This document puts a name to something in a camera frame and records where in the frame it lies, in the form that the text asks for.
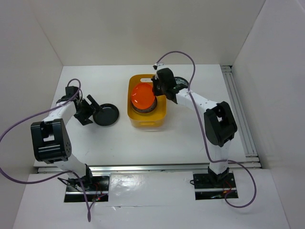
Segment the blue patterned plate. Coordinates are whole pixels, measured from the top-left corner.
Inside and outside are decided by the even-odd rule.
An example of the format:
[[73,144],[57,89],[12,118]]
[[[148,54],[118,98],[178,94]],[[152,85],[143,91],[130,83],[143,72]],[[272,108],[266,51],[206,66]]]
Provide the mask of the blue patterned plate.
[[182,77],[178,77],[178,76],[176,76],[174,78],[175,78],[176,84],[182,84],[184,86],[184,88],[188,88],[189,82],[186,79],[184,79]]
[[141,114],[146,114],[146,113],[149,113],[149,112],[152,112],[156,107],[157,107],[157,98],[154,99],[152,105],[150,105],[148,108],[139,108],[137,106],[135,106],[133,103],[132,104],[132,108],[133,110],[135,110],[136,112],[138,113],[141,113]]

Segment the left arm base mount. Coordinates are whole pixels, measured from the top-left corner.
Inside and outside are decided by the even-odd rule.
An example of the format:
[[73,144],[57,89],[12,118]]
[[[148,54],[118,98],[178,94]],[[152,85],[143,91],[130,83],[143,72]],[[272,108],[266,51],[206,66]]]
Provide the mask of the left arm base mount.
[[[83,190],[79,181],[72,179],[57,178],[66,186],[65,203],[85,202]],[[110,176],[93,176],[90,184],[84,184],[86,197],[89,203],[92,202],[108,202]]]

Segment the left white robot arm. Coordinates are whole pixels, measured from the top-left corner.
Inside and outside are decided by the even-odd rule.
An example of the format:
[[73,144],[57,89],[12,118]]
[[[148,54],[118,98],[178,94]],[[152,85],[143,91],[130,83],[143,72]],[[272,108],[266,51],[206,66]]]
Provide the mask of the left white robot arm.
[[66,124],[73,117],[82,125],[91,124],[90,117],[101,108],[91,95],[87,96],[90,102],[82,98],[76,86],[67,86],[65,92],[46,118],[30,126],[34,156],[39,162],[55,165],[63,172],[69,171],[71,183],[89,190],[94,185],[92,172],[73,155]]

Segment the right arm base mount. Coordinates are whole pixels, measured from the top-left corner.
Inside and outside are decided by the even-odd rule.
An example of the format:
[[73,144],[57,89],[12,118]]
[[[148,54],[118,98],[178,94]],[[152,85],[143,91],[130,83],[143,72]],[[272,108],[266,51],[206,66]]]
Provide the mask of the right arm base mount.
[[237,187],[233,173],[229,173],[222,181],[213,184],[209,174],[193,174],[190,184],[194,187],[196,200],[214,200],[238,198]]

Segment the orange plate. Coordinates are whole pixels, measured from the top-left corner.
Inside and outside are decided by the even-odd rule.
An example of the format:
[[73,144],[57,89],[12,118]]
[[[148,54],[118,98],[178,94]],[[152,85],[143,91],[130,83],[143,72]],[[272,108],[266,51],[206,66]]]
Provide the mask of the orange plate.
[[149,83],[138,83],[131,92],[131,102],[139,108],[148,108],[155,99],[152,88]]

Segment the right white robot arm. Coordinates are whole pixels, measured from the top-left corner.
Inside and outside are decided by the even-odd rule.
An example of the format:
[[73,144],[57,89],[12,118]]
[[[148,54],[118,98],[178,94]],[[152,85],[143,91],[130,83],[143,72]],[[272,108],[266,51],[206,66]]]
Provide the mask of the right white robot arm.
[[210,161],[208,182],[219,187],[229,173],[229,149],[237,132],[231,107],[225,101],[210,101],[189,90],[189,84],[177,83],[177,80],[169,68],[160,69],[152,78],[152,91],[156,96],[164,95],[168,100],[196,112]]

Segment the black plate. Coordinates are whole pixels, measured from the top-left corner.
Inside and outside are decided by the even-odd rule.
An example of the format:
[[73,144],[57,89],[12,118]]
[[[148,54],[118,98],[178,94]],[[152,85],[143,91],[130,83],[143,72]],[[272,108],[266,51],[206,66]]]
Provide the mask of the black plate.
[[93,120],[100,126],[111,126],[119,118],[119,110],[113,104],[101,104],[99,109],[93,114]]

